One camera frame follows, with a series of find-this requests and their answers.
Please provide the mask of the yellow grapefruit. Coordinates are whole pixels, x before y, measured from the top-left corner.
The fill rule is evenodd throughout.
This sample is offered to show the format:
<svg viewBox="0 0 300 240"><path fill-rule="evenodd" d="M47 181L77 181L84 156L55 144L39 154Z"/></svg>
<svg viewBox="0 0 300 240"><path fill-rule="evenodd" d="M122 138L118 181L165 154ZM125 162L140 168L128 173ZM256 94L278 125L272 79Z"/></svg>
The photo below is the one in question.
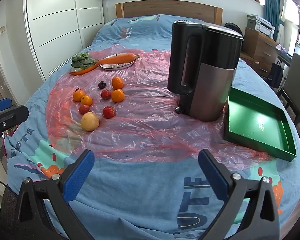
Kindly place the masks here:
<svg viewBox="0 0 300 240"><path fill-rule="evenodd" d="M99 125L99 117L92 112L85 113L85 115L83 115L81 118L81 128L85 131L92 132L96 130Z"/></svg>

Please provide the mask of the orange mandarin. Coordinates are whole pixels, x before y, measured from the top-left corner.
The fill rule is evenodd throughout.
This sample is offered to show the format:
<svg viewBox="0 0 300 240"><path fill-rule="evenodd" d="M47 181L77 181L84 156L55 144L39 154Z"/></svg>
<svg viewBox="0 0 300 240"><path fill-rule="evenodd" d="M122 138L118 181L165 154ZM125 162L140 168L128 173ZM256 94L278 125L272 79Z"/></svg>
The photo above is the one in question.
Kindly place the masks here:
<svg viewBox="0 0 300 240"><path fill-rule="evenodd" d="M80 102L81 98L85 95L85 92L83 90L74 91L72 97L74 102Z"/></svg>
<svg viewBox="0 0 300 240"><path fill-rule="evenodd" d="M111 81L113 90L122 89L124 87L124 82L121 77L114 77Z"/></svg>

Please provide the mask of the red apple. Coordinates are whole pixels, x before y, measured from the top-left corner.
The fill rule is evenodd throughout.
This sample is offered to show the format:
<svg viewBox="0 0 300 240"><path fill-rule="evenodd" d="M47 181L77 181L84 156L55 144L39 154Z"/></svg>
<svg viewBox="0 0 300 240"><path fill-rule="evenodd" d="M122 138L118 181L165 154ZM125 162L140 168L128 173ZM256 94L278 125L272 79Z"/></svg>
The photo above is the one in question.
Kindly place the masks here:
<svg viewBox="0 0 300 240"><path fill-rule="evenodd" d="M90 106L88 106L88 105L81 105L81 106L79 107L79 113L80 113L81 115L85 115L85 114L88 113L88 112L90 112Z"/></svg>
<svg viewBox="0 0 300 240"><path fill-rule="evenodd" d="M102 90L102 92L101 92L101 98L103 100L109 100L109 99L111 99L111 91L108 90L108 89Z"/></svg>
<svg viewBox="0 0 300 240"><path fill-rule="evenodd" d="M102 114L106 119L111 119L116 116L116 110L113 106L106 106L102 110Z"/></svg>

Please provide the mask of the smooth orange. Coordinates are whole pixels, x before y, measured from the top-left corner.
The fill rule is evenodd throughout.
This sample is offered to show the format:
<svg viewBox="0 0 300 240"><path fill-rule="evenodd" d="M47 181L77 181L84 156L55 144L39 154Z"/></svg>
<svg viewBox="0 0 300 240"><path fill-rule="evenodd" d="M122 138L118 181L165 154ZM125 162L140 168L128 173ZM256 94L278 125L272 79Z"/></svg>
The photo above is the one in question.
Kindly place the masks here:
<svg viewBox="0 0 300 240"><path fill-rule="evenodd" d="M81 98L81 104L91 106L93 104L93 99L88 95L84 95Z"/></svg>

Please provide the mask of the orange top mandarin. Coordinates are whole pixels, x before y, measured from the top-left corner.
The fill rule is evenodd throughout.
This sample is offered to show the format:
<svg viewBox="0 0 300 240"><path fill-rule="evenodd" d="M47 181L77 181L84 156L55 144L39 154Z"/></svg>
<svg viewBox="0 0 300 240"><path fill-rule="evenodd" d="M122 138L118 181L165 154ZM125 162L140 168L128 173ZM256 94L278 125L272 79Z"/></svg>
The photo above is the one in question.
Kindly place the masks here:
<svg viewBox="0 0 300 240"><path fill-rule="evenodd" d="M122 89L124 87L124 82L121 77L114 77L111 81L113 90Z"/></svg>

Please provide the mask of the green metal tray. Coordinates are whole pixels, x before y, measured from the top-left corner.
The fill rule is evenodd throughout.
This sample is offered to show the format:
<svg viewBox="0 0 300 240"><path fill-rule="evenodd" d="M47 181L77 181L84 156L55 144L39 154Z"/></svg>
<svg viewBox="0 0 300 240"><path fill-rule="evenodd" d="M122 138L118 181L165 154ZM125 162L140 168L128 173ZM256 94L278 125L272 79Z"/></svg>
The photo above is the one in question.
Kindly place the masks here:
<svg viewBox="0 0 300 240"><path fill-rule="evenodd" d="M236 88L228 95L224 140L285 161L297 157L284 111Z"/></svg>

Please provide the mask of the orange oval dish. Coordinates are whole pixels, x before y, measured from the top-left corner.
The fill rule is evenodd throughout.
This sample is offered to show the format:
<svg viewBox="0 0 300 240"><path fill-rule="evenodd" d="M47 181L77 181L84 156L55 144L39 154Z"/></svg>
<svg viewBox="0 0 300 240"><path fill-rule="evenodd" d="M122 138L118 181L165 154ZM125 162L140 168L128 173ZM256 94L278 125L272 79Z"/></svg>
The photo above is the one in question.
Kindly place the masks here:
<svg viewBox="0 0 300 240"><path fill-rule="evenodd" d="M90 67L85 68L85 69L71 68L70 74L71 75L83 75L83 74L86 74L86 73L96 69L97 67L98 67L98 64L94 64L93 66L90 66Z"/></svg>

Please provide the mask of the green bok choy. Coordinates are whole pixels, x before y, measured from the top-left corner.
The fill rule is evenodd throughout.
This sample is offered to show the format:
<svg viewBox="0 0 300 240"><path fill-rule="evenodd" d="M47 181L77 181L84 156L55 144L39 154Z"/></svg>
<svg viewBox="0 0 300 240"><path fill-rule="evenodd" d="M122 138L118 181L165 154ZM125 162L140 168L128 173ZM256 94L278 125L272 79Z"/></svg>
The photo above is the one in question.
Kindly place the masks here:
<svg viewBox="0 0 300 240"><path fill-rule="evenodd" d="M80 53L72 57L71 66L74 68L79 68L81 70L92 67L96 61L91 57L88 52Z"/></svg>

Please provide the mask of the white wardrobe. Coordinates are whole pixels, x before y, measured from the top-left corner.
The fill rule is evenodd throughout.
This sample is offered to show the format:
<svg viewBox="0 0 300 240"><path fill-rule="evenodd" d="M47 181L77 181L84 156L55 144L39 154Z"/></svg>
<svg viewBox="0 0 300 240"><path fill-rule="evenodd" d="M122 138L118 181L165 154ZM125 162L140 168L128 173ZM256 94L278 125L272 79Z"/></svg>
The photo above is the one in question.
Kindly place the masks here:
<svg viewBox="0 0 300 240"><path fill-rule="evenodd" d="M104 25L102 0L24 0L27 35L42 80L92 44Z"/></svg>

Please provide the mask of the grey office chair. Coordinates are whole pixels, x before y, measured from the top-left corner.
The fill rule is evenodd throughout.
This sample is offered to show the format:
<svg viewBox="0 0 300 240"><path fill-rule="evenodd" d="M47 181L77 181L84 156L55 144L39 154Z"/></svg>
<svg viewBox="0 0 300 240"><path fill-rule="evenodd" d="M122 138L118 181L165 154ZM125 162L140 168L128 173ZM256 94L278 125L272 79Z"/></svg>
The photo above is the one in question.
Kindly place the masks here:
<svg viewBox="0 0 300 240"><path fill-rule="evenodd" d="M300 55L297 53L292 57L285 83L277 96L285 99L285 109L292 109L295 114L293 122L297 126L300 123Z"/></svg>

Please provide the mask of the white patterned plate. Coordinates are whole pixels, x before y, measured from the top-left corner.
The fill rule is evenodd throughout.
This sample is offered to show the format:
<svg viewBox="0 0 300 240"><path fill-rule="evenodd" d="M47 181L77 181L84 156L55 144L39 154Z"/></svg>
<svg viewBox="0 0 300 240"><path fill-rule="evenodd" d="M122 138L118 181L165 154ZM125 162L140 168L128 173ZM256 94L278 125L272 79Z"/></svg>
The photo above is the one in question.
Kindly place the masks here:
<svg viewBox="0 0 300 240"><path fill-rule="evenodd" d="M99 66L105 70L115 70L115 69L122 69L122 68L126 68L126 67L129 67L131 66L133 62L130 62L130 63L123 63L123 64L99 64Z"/></svg>

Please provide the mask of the black steel electric kettle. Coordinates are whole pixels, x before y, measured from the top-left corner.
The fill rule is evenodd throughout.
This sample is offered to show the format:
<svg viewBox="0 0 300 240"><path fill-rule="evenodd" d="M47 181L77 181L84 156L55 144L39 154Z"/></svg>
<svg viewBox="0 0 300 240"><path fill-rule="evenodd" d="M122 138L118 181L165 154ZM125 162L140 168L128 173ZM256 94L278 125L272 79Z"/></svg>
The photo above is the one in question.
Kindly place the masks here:
<svg viewBox="0 0 300 240"><path fill-rule="evenodd" d="M228 100L243 36L215 24L172 24L167 88L179 95L176 113L203 122L217 120Z"/></svg>

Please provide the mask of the wooden drawer cabinet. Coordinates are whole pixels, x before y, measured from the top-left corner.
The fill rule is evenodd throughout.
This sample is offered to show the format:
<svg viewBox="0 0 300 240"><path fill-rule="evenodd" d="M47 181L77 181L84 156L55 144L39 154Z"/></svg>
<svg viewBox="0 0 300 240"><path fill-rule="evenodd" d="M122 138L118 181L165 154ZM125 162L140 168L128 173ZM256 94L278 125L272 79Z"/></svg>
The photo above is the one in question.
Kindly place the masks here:
<svg viewBox="0 0 300 240"><path fill-rule="evenodd" d="M277 61L277 43L262 32L246 28L240 58L266 79Z"/></svg>

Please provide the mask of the black backpack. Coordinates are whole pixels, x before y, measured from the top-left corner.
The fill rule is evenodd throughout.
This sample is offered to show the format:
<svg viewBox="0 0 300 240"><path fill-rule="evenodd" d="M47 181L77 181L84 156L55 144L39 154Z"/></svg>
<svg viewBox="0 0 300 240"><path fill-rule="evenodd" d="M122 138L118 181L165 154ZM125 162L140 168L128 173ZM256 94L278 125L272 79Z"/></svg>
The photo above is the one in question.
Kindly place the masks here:
<svg viewBox="0 0 300 240"><path fill-rule="evenodd" d="M243 35L243 32L241 31L240 27L237 26L236 24L234 23L231 23L231 22L228 22L224 25L226 28L229 28L229 29L232 29L236 32L238 32L239 34Z"/></svg>

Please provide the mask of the wooden headboard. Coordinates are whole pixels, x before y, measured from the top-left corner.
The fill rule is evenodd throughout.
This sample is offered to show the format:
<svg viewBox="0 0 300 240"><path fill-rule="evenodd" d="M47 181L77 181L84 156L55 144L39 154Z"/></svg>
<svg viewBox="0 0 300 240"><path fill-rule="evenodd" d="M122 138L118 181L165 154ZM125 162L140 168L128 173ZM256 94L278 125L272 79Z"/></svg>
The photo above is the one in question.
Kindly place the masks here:
<svg viewBox="0 0 300 240"><path fill-rule="evenodd" d="M117 18L156 14L195 18L217 25L222 24L223 9L196 2L178 0L141 0L115 4Z"/></svg>

